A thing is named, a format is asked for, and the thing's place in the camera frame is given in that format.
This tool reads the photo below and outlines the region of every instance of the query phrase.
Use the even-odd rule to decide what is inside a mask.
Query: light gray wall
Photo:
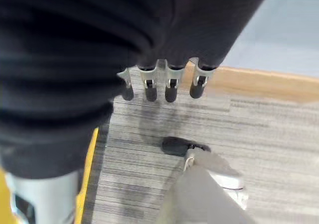
[[[319,77],[319,0],[265,0],[223,65]]]

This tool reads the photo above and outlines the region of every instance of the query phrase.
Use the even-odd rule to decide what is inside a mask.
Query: wooden baseboard
[[[194,64],[186,66],[182,87],[190,87]],[[309,103],[319,101],[319,79],[285,73],[219,67],[208,82],[204,95],[211,92],[266,97]]]

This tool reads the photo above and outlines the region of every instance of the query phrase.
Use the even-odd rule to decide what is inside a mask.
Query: black rubber foot
[[[202,85],[195,86],[194,83],[191,83],[189,94],[192,98],[198,99],[203,95],[204,87]]]
[[[177,88],[168,88],[165,86],[165,99],[167,102],[174,102],[177,97]]]
[[[177,137],[165,137],[163,143],[161,144],[161,149],[164,153],[181,157],[184,157],[190,148],[195,147],[211,152],[207,145]]]
[[[147,88],[145,89],[145,95],[146,95],[146,99],[148,101],[156,101],[156,99],[158,98],[158,92],[156,88]]]
[[[133,87],[131,86],[130,88],[125,88],[125,90],[122,93],[122,97],[126,101],[130,101],[131,99],[133,99],[134,98]]]

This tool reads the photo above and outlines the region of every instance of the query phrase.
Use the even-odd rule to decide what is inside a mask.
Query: black fabric
[[[167,58],[217,67],[262,0],[0,0],[0,161],[21,177],[83,168],[116,73]]]

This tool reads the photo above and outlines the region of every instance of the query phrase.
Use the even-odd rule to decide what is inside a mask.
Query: striped carpet
[[[193,100],[179,90],[146,101],[136,68],[135,98],[114,100],[98,137],[84,224],[151,224],[182,158],[161,152],[164,136],[207,144],[245,175],[247,212],[261,224],[319,223],[319,104],[296,104],[226,94]]]

